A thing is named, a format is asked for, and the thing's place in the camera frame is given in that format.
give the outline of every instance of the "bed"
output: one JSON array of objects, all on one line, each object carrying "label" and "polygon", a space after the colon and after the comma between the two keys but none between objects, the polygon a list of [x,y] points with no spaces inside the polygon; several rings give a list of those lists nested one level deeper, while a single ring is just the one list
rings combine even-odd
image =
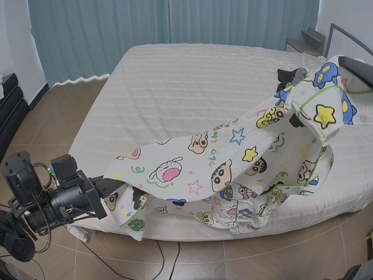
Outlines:
[{"label": "bed", "polygon": [[[373,59],[373,52],[333,26],[328,58],[341,53],[339,33],[353,42],[342,41],[351,44],[348,49],[354,51],[354,58],[364,58],[367,63],[370,57]],[[278,68],[292,71],[307,67],[313,71],[325,61],[323,57],[304,53],[216,44],[133,47],[123,56],[92,105],[70,154],[87,176],[103,175],[111,161],[125,151],[200,133],[240,116],[273,96],[279,83]],[[373,127],[345,127],[341,132],[340,138],[348,138],[348,142],[338,138],[333,142],[334,166],[321,189],[312,196],[291,195],[260,230],[233,236],[228,230],[208,227],[191,217],[156,213],[147,218],[143,237],[203,241],[273,235],[366,207],[373,200],[370,179]],[[353,146],[348,155],[344,152],[347,146]],[[124,233],[107,212],[108,216],[100,221],[86,219],[76,225]]]}]

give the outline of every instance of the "black baseboard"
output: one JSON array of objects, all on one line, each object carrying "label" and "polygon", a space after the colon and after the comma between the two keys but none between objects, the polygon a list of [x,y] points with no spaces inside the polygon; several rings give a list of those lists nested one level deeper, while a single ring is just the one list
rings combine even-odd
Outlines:
[{"label": "black baseboard", "polygon": [[49,86],[48,83],[46,83],[43,88],[38,92],[38,94],[34,97],[32,102],[30,103],[30,111],[34,110],[38,102],[41,100],[41,98],[45,95],[45,93],[48,91]]}]

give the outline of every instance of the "teal curtain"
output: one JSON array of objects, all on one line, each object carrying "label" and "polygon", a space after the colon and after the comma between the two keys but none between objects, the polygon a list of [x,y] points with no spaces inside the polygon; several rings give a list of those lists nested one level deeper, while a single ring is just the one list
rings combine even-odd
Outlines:
[{"label": "teal curtain", "polygon": [[172,43],[285,50],[315,28],[320,0],[169,0]]},{"label": "teal curtain", "polygon": [[124,53],[169,43],[168,0],[28,0],[49,86],[111,74]]},{"label": "teal curtain", "polygon": [[111,73],[132,46],[215,43],[284,50],[315,28],[319,0],[29,0],[49,86]]}]

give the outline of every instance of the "white cartoon fabric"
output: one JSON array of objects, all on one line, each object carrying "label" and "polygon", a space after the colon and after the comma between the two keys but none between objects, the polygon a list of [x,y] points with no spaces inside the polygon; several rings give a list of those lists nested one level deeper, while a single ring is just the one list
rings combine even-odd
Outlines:
[{"label": "white cartoon fabric", "polygon": [[344,88],[336,56],[239,118],[118,156],[104,177],[127,185],[105,203],[135,239],[154,210],[234,235],[255,231],[289,195],[320,188],[343,124],[371,123],[372,91],[360,80],[353,86]]}]

